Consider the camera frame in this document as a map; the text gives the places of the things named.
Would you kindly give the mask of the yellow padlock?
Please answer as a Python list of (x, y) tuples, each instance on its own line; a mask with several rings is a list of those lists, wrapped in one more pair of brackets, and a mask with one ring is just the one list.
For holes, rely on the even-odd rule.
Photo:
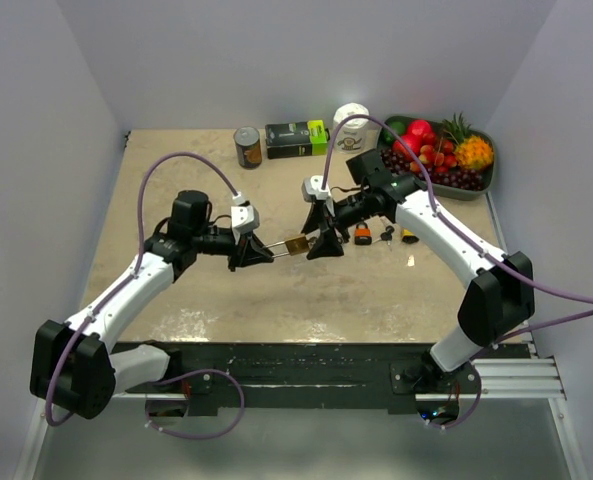
[(403, 228), (401, 230), (401, 241), (405, 244), (415, 244), (419, 241), (419, 238), (410, 230)]

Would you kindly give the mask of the orange padlock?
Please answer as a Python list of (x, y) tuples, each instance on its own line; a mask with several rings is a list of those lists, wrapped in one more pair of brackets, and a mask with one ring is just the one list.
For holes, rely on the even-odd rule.
[(372, 233), (367, 223), (357, 223), (354, 230), (354, 244), (357, 246), (369, 246), (372, 242)]

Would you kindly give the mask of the large brass padlock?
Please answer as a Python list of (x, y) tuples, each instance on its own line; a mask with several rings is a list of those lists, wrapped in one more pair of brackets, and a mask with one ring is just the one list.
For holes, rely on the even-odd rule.
[(274, 258), (297, 256), (310, 251), (310, 242), (306, 235), (299, 234), (266, 246)]

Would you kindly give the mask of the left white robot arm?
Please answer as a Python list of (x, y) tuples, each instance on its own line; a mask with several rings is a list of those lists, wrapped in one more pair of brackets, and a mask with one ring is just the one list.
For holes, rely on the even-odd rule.
[(216, 226), (211, 213), (205, 193), (180, 192), (170, 216), (156, 225), (117, 280), (64, 322), (48, 320), (38, 329), (29, 382), (34, 396), (92, 419), (114, 395), (133, 387), (151, 383), (161, 392), (172, 392), (181, 385), (183, 368), (162, 347), (144, 344), (121, 353), (114, 347), (141, 311), (198, 255), (223, 256), (231, 271), (272, 262), (272, 252), (254, 233), (259, 213), (243, 196), (234, 199), (229, 227)]

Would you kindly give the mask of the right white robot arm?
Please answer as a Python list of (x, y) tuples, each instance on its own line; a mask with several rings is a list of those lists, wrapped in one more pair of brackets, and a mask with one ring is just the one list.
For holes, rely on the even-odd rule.
[(302, 231), (318, 235), (307, 257), (343, 255), (349, 228), (372, 217), (409, 229), (428, 246), (465, 288), (457, 326), (431, 347), (421, 369), (428, 390), (445, 392), (457, 380), (456, 369), (534, 314), (528, 284), (532, 262), (474, 234), (431, 196), (424, 182), (409, 173), (394, 175), (377, 151), (355, 156), (346, 165), (358, 191), (343, 200), (333, 199), (321, 175), (302, 184), (311, 206)]

